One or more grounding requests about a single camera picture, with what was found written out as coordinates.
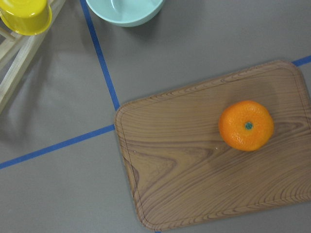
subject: light blue bowl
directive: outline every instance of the light blue bowl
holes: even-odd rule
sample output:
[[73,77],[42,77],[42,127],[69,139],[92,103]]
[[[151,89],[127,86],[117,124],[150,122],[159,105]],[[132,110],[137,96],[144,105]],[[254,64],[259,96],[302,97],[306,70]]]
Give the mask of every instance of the light blue bowl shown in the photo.
[[152,19],[165,0],[86,0],[100,18],[122,27],[134,27]]

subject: wooden rack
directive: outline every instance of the wooden rack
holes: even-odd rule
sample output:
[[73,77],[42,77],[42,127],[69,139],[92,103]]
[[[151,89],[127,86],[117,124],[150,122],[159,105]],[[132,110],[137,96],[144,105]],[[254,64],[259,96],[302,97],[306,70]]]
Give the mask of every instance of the wooden rack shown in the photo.
[[[51,25],[55,21],[65,1],[66,0],[49,1],[53,14]],[[24,36],[16,32],[9,33],[0,28],[0,35],[5,37],[5,40],[0,44],[0,70],[3,69],[3,67],[16,55],[0,83],[0,114],[13,94],[48,30],[49,29],[38,35]]]

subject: wooden tray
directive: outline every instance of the wooden tray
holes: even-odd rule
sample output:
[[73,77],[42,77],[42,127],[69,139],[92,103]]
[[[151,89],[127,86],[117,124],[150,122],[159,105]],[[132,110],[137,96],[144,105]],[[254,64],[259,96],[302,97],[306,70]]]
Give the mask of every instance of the wooden tray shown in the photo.
[[[255,152],[218,133],[222,111],[241,100],[275,121]],[[124,105],[115,126],[139,220],[162,231],[311,200],[310,122],[301,73],[283,61]]]

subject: yellow bowl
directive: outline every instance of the yellow bowl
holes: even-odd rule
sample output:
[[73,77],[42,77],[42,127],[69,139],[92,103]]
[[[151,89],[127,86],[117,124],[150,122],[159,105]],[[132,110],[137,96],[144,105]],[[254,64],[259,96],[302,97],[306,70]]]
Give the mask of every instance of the yellow bowl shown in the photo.
[[47,30],[52,11],[47,0],[0,0],[4,24],[22,35],[36,35]]

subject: blue tape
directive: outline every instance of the blue tape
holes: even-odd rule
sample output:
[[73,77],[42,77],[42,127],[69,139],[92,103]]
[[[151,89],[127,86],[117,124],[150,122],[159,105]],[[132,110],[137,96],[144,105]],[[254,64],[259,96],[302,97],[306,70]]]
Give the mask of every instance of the blue tape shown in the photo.
[[304,58],[301,58],[301,59],[298,59],[296,61],[293,61],[292,63],[295,66],[299,67],[299,66],[302,66],[302,65],[310,63],[310,62],[311,62],[311,55],[307,56],[307,57],[304,57]]
[[36,158],[38,156],[47,154],[47,153],[55,151],[55,150],[59,150],[61,148],[70,146],[70,145],[78,143],[78,142],[82,142],[82,141],[90,139],[92,137],[96,137],[96,136],[99,136],[101,134],[113,131],[114,129],[115,129],[114,125],[109,125],[109,126],[101,128],[101,129],[94,130],[94,131],[91,131],[89,133],[85,133],[83,135],[80,135],[80,136],[71,138],[69,140],[57,143],[55,145],[52,145],[52,146],[49,146],[49,147],[46,147],[46,148],[43,148],[43,149],[31,152],[29,154],[25,154],[25,155],[23,155],[21,157],[18,157],[18,158],[6,161],[4,163],[1,163],[0,164],[0,169],[6,168],[8,166],[15,165],[15,164],[19,164],[19,163],[24,162],[26,160],[30,160],[30,159]]
[[104,54],[103,54],[103,51],[101,49],[101,45],[98,41],[98,37],[97,37],[96,32],[95,32],[95,28],[94,28],[94,25],[93,25],[93,22],[91,19],[91,15],[88,11],[87,3],[85,0],[80,0],[80,4],[81,4],[81,7],[82,7],[82,10],[84,13],[84,17],[86,18],[88,30],[89,30],[89,33],[91,35],[98,60],[99,60],[99,63],[101,65],[101,68],[102,68],[102,71],[104,74],[104,78],[105,78],[105,81],[106,81],[106,84],[107,84],[107,87],[108,87],[108,90],[109,90],[109,93],[110,93],[110,96],[112,99],[113,106],[115,107],[115,110],[117,110],[120,107],[119,100],[118,100],[115,88],[113,86],[113,83],[111,81],[111,77],[110,77],[110,74],[109,74],[109,71],[107,68],[107,64],[106,64],[106,61],[104,58]]

